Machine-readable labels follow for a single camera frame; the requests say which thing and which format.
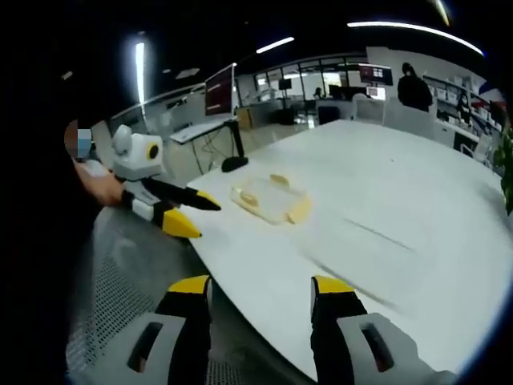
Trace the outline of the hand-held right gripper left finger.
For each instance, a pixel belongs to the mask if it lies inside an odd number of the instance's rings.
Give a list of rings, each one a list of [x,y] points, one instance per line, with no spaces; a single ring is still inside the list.
[[[129,322],[108,343],[109,384],[204,384],[211,348],[211,278],[168,287],[156,310]]]

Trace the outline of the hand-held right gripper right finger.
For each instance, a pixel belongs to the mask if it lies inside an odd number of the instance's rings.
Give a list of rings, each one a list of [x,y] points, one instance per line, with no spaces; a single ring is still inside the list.
[[[457,375],[420,359],[416,342],[388,318],[369,313],[353,287],[311,278],[310,346],[319,384],[454,384]]]

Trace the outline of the person's left hand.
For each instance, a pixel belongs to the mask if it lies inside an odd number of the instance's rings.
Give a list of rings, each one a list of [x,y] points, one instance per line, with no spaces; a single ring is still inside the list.
[[[115,176],[99,161],[74,161],[75,170],[84,188],[101,205],[115,207],[121,205],[123,186]]]

